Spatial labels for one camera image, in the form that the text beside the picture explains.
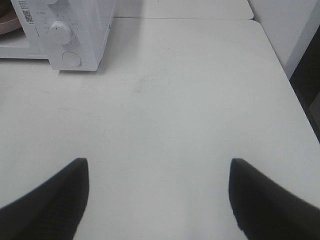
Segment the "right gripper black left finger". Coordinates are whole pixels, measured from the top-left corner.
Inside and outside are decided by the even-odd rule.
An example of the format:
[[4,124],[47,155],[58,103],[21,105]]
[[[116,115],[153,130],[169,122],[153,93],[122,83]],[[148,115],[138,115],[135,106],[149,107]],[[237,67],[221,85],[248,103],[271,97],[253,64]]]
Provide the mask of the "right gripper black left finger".
[[0,209],[2,240],[72,240],[89,198],[89,166],[77,158]]

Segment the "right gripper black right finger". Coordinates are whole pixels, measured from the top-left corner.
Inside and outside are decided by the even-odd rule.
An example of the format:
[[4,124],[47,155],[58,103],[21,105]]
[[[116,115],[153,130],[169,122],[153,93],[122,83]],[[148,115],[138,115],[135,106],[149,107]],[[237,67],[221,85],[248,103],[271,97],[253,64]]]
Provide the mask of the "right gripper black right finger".
[[230,163],[229,202],[249,240],[318,240],[320,210],[241,158]]

